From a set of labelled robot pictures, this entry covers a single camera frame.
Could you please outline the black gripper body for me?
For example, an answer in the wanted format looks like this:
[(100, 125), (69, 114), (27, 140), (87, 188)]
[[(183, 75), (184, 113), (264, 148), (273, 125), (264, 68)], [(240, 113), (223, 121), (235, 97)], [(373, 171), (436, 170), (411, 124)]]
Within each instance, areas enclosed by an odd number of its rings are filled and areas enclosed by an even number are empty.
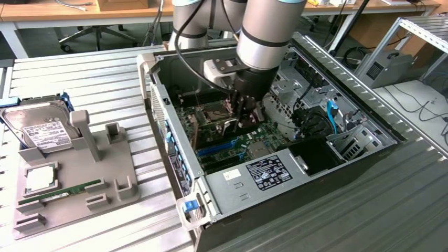
[(260, 101), (271, 89), (275, 81), (279, 67), (269, 70), (257, 70), (253, 68), (239, 71), (235, 76), (233, 87), (239, 94), (252, 97)]

